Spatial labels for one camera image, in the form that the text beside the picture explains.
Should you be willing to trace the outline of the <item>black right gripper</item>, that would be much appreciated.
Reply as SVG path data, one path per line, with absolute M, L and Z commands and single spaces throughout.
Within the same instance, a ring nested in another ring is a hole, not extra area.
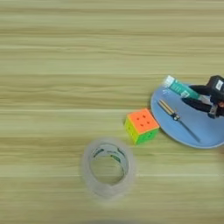
M 211 90 L 208 86 L 191 85 L 190 88 L 199 95 L 211 94 Z M 224 100 L 210 99 L 211 105 L 205 104 L 204 102 L 193 98 L 182 98 L 182 102 L 194 109 L 208 113 L 210 118 L 215 119 L 220 116 L 224 116 Z

